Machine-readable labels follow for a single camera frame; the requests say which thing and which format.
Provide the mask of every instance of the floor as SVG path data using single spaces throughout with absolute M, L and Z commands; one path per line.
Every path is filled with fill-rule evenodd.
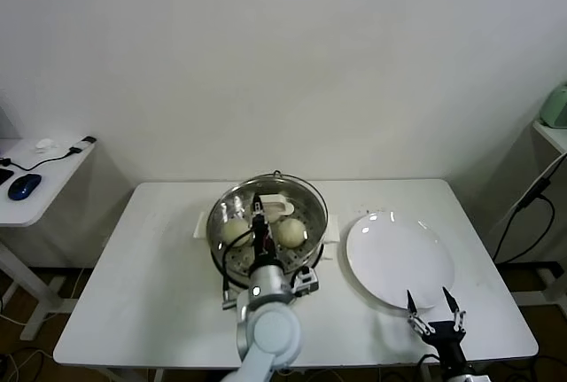
M 78 272 L 67 273 L 68 278 L 60 293 L 63 297 L 69 297 L 74 283 L 77 280 Z M 38 275 L 45 281 L 49 282 L 55 275 L 54 273 L 42 271 Z M 543 283 L 539 280 L 537 274 L 532 270 L 505 270 L 502 272 L 504 281 L 507 283 L 511 291 L 530 291 L 541 289 Z M 75 294 L 77 297 L 82 288 L 87 283 L 89 275 L 83 274 L 78 281 L 78 289 Z M 11 280 L 0 273 L 0 292 L 4 292 L 10 285 Z M 18 289 L 12 300 L 8 303 L 4 310 L 4 314 L 15 320 L 25 321 L 34 310 L 36 301 L 21 289 Z M 567 321 L 563 318 L 561 311 L 553 306 L 550 307 L 531 307 L 523 308 L 522 313 L 540 344 L 541 355 L 551 355 L 567 362 L 567 348 L 565 341 L 567 340 Z M 47 321 L 36 340 L 33 342 L 23 342 L 19 340 L 20 327 L 0 319 L 0 354 L 10 353 L 23 347 L 39 347 L 51 353 L 55 347 L 58 337 L 65 327 L 67 316 L 54 316 Z M 18 364 L 23 363 L 27 359 L 30 352 L 23 350 L 15 355 Z M 32 382 L 35 373 L 38 371 L 40 359 L 38 356 L 30 360 L 29 364 L 22 368 L 19 373 L 20 382 Z M 520 366 L 528 362 L 513 362 L 513 365 Z M 8 371 L 2 377 L 0 366 L 0 380 L 7 381 L 9 375 L 13 372 L 13 367 L 9 365 Z M 398 374 L 389 375 L 392 371 L 397 372 L 403 378 L 399 378 Z M 567 368 L 559 363 L 555 363 L 548 359 L 538 360 L 536 363 L 537 380 L 544 381 L 567 381 Z M 145 378 L 148 376 L 146 369 L 139 370 L 140 374 Z M 522 382 L 533 379 L 513 378 L 510 375 L 515 373 L 502 363 L 493 363 L 484 369 L 493 382 Z M 530 376 L 528 370 L 520 372 L 526 377 Z M 292 373 L 289 376 L 275 375 L 274 381 L 286 382 L 323 382 L 327 380 L 337 380 L 337 374 L 345 381 L 384 381 L 395 382 L 403 380 L 413 380 L 414 369 L 411 368 L 388 368 L 388 369 L 355 369 L 355 370 L 337 370 L 336 373 L 324 370 L 311 370 L 306 374 Z M 219 380 L 221 374 L 213 371 L 194 371 L 194 370 L 170 370 L 167 372 L 166 382 L 214 382 Z M 55 364 L 52 360 L 46 359 L 36 381 L 55 382 L 55 381 L 83 381 L 83 382 L 106 382 L 108 378 L 102 376 L 95 370 L 64 367 Z

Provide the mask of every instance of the white desk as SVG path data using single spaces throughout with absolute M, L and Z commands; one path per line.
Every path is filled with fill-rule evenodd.
M 42 160 L 66 154 L 69 147 L 79 140 L 81 139 L 60 142 L 57 149 L 46 153 L 35 152 L 35 144 L 38 140 L 0 140 L 0 157 L 11 158 L 24 168 L 30 168 Z M 7 191 L 16 178 L 27 172 L 14 166 L 7 167 L 6 169 L 13 171 L 14 175 L 0 185 L 0 227 L 27 227 L 37 222 L 92 150 L 93 147 L 90 146 L 81 153 L 64 160 L 45 163 L 29 172 L 41 175 L 42 181 L 28 198 L 21 201 L 9 199 Z M 49 313 L 70 313 L 73 310 L 76 300 L 63 300 L 57 295 L 58 289 L 65 281 L 64 277 L 54 277 L 50 285 L 46 285 L 2 243 L 0 243 L 0 269 L 14 280 L 3 296 L 4 304 L 10 300 L 17 285 L 26 289 L 39 301 L 21 332 L 20 339 L 33 339 L 43 319 Z
M 221 309 L 221 277 L 194 239 L 199 213 L 233 183 L 137 187 L 54 351 L 89 367 L 237 367 L 235 311 Z M 344 240 L 367 210 L 391 208 L 432 226 L 454 257 L 452 294 L 467 310 L 471 361 L 527 357 L 538 344 L 448 184 L 441 180 L 315 183 Z M 373 300 L 340 259 L 321 261 L 320 290 L 293 304 L 305 345 L 296 368 L 415 363 L 431 349 L 405 313 Z M 448 319 L 447 304 L 425 314 Z
M 567 152 L 567 129 L 553 129 L 542 125 L 538 121 L 533 123 L 533 127 L 541 136 L 549 141 L 560 153 Z

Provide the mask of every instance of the cable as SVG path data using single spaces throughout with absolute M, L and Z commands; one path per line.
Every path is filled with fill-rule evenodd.
M 500 237 L 500 242 L 498 242 L 498 247 L 496 248 L 496 252 L 493 255 L 493 261 L 494 262 L 496 262 L 496 257 L 498 256 L 498 253 L 500 252 L 502 244 L 504 243 L 504 238 L 506 238 L 506 235 L 508 234 L 508 230 L 510 229 L 510 225 L 512 224 L 512 221 L 514 221 L 514 218 L 516 217 L 516 215 L 519 212 L 520 212 L 520 210 L 516 207 L 514 209 L 514 214 L 512 214 L 512 216 L 510 216 L 510 219 L 508 220 L 508 223 L 506 224 L 506 229 L 504 229 L 504 231 L 502 232 L 502 236 Z
M 44 355 L 41 354 L 41 355 L 40 355 L 40 358 L 41 358 L 41 361 L 39 362 L 39 367 L 38 367 L 37 370 L 35 371 L 35 375 L 34 375 L 34 377 L 32 378 L 31 382 L 36 382 L 37 379 L 39 378 L 39 375 L 42 373 L 43 364 L 44 364 L 44 362 L 45 362 Z
M 504 382 L 531 382 L 531 380 L 519 373 L 512 373 L 504 380 Z
M 313 379 L 315 379 L 316 377 L 318 377 L 319 375 L 322 375 L 325 372 L 330 372 L 333 375 L 335 375 L 335 377 L 340 381 L 340 382 L 345 382 L 344 379 L 341 378 L 341 376 L 336 373 L 333 369 L 323 369 L 323 370 L 319 370 L 316 371 L 313 375 L 311 375 L 309 378 L 307 378 L 307 380 L 305 382 L 311 382 Z
M 8 354 L 8 357 L 10 357 L 10 360 L 12 360 L 12 364 L 14 365 L 14 369 L 15 369 L 15 373 L 16 373 L 16 382 L 19 381 L 19 367 L 18 364 L 16 364 L 16 360 L 14 359 L 14 356 L 12 354 Z
M 543 359 L 543 360 L 550 360 L 550 361 L 552 361 L 552 362 L 561 364 L 563 367 L 567 367 L 567 362 L 564 362 L 564 361 L 563 361 L 562 359 L 560 359 L 560 358 L 552 357 L 551 355 L 537 355 L 537 356 L 535 357 L 534 364 L 535 364 L 535 362 L 537 362 L 538 360 L 541 360 L 541 359 Z
M 12 380 L 12 378 L 14 377 L 14 375 L 16 375 L 16 382 L 19 382 L 19 370 L 24 367 L 33 357 L 34 355 L 37 354 L 41 354 L 43 356 L 46 356 L 47 358 L 50 358 L 51 360 L 53 360 L 53 356 L 50 354 L 47 354 L 45 351 L 43 351 L 40 348 L 37 348 L 32 354 L 29 355 L 29 357 L 20 365 L 17 366 L 16 365 L 16 361 L 13 359 L 12 354 L 9 354 L 8 356 L 11 357 L 12 359 L 12 363 L 14 364 L 15 370 L 12 372 L 12 374 L 6 379 L 6 382 L 10 382 Z M 37 378 L 39 377 L 39 373 L 41 372 L 41 369 L 36 372 L 36 375 L 34 376 L 34 379 L 32 380 L 32 382 L 36 381 Z
M 427 360 L 428 358 L 434 358 L 435 360 L 437 360 L 438 362 L 440 362 L 441 360 L 439 359 L 439 357 L 437 357 L 435 354 L 426 354 L 424 355 L 422 358 L 419 359 L 419 362 L 417 362 L 416 364 L 416 371 L 414 372 L 414 382 L 417 382 L 419 379 L 419 370 L 422 367 L 422 364 L 425 360 Z
M 401 380 L 402 382 L 408 382 L 408 380 L 406 378 L 404 378 L 401 373 L 397 372 L 397 371 L 389 371 L 388 373 L 386 373 L 383 377 L 380 378 L 379 382 L 386 382 L 387 380 L 389 380 L 390 378 L 396 377 L 399 380 Z
M 249 236 L 252 233 L 252 230 L 248 230 L 245 233 L 242 233 L 240 236 L 235 238 L 232 242 L 229 243 L 227 248 L 224 250 L 222 254 L 222 291 L 226 292 L 229 288 L 229 272 L 227 271 L 227 255 L 229 254 L 230 249 L 234 247 L 234 245 L 238 242 L 238 240 L 242 240 L 246 236 Z
M 52 158 L 52 159 L 42 160 L 41 162 L 36 163 L 35 165 L 33 165 L 31 168 L 24 168 L 24 167 L 22 167 L 21 165 L 18 165 L 16 162 L 12 161 L 12 160 L 9 160 L 8 165 L 12 165 L 13 167 L 19 168 L 19 169 L 21 169 L 22 171 L 29 172 L 29 171 L 33 171 L 34 169 L 36 169 L 36 168 L 39 167 L 40 165 L 43 165 L 44 163 L 47 163 L 47 162 L 54 162 L 54 161 L 56 161 L 56 160 L 62 160 L 62 159 L 68 158 L 68 157 L 71 156 L 72 154 L 75 154 L 75 152 L 70 152 L 70 151 L 69 151 L 69 152 L 67 152 L 65 155 L 59 156 L 58 158 Z
M 563 161 L 567 158 L 567 152 L 560 154 L 557 158 L 555 158 L 549 165 L 547 168 L 545 168 L 536 178 L 535 180 L 533 180 L 532 184 L 530 185 L 530 187 L 527 188 L 527 190 L 524 191 L 524 193 L 522 194 L 522 196 L 520 197 L 520 199 L 518 199 L 514 205 L 512 205 L 511 207 L 508 208 L 508 210 L 506 211 L 506 213 L 502 216 L 502 218 L 500 220 L 498 220 L 497 222 L 495 222 L 493 224 L 493 226 L 490 228 L 490 230 L 486 233 L 486 238 L 489 238 L 490 235 L 493 233 L 494 230 L 496 230 L 496 227 L 498 227 L 504 220 L 506 220 L 506 218 L 508 218 L 508 215 L 510 215 L 512 213 L 512 211 L 514 211 L 516 209 L 516 207 L 519 205 L 519 203 L 524 200 L 525 196 L 532 190 L 533 186 L 541 179 L 545 176 L 545 174 L 549 171 L 549 169 L 553 168 L 552 172 L 549 174 L 549 176 L 547 177 L 547 179 L 551 178 L 551 176 L 556 172 L 556 170 L 563 164 Z
M 541 240 L 543 240 L 543 238 L 548 234 L 549 229 L 551 229 L 551 226 L 553 225 L 553 222 L 555 221 L 555 207 L 553 206 L 553 202 L 551 200 L 549 200 L 548 198 L 546 198 L 545 196 L 543 196 L 542 194 L 538 196 L 539 200 L 543 200 L 544 202 L 547 202 L 549 205 L 549 208 L 551 209 L 551 217 L 549 218 L 549 222 L 548 222 L 548 226 L 546 227 L 546 229 L 543 231 L 543 233 L 541 233 L 541 235 L 538 237 L 538 239 L 533 242 L 533 244 L 528 247 L 527 249 L 525 249 L 523 252 L 515 255 L 514 257 L 510 258 L 509 260 L 506 260 L 504 262 L 501 262 L 501 264 L 508 264 L 510 262 L 512 262 L 513 260 L 516 260 L 517 258 L 520 258 L 521 256 L 526 255 L 528 252 L 530 252 L 535 246 L 537 246 Z

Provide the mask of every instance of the computer mouse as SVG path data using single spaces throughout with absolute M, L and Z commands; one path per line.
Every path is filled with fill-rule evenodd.
M 35 187 L 42 181 L 39 174 L 25 174 L 14 180 L 8 188 L 8 197 L 12 200 L 23 200 L 35 190 Z

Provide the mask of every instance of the table leg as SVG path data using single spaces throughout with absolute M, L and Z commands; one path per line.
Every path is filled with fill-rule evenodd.
M 6 289 L 6 292 L 4 292 L 4 295 L 2 295 L 2 303 L 4 304 L 4 308 L 6 308 L 6 305 L 8 305 L 8 302 L 10 302 L 10 300 L 12 299 L 12 296 L 16 292 L 16 289 L 18 289 L 18 284 L 16 282 L 12 282 L 12 284 L 8 286 L 8 289 Z
M 50 288 L 53 292 L 59 292 L 61 286 L 65 282 L 64 277 L 54 277 L 50 282 Z M 27 320 L 24 330 L 21 331 L 19 338 L 21 340 L 34 340 L 37 332 L 42 328 L 42 324 L 49 314 L 71 314 L 74 310 L 77 300 L 61 300 L 61 305 L 52 307 L 48 303 L 39 303 L 35 307 L 34 312 Z
M 63 300 L 2 243 L 0 269 L 40 302 L 48 302 L 52 307 L 61 305 Z
M 64 277 L 54 277 L 50 284 L 46 285 L 2 243 L 0 243 L 0 269 L 14 280 L 3 296 L 4 305 L 13 295 L 17 285 L 23 287 L 39 302 L 19 335 L 21 340 L 33 340 L 48 314 L 71 314 L 73 312 L 77 300 L 64 300 L 57 294 L 65 282 Z
M 514 301 L 519 307 L 530 307 L 534 305 L 557 305 L 567 318 L 567 276 L 563 274 L 555 279 L 548 269 L 538 269 L 540 275 L 547 288 L 543 291 L 531 292 L 512 292 Z
M 165 370 L 163 370 L 163 369 L 157 369 L 157 370 L 156 370 L 156 374 L 155 374 L 155 376 L 153 377 L 153 382 L 162 382 L 162 381 L 163 381 L 163 378 L 165 377 L 165 375 L 166 375 L 166 371 L 165 371 Z
M 147 382 L 146 378 L 132 369 L 115 369 L 106 367 L 96 367 L 91 369 L 102 373 L 113 382 Z

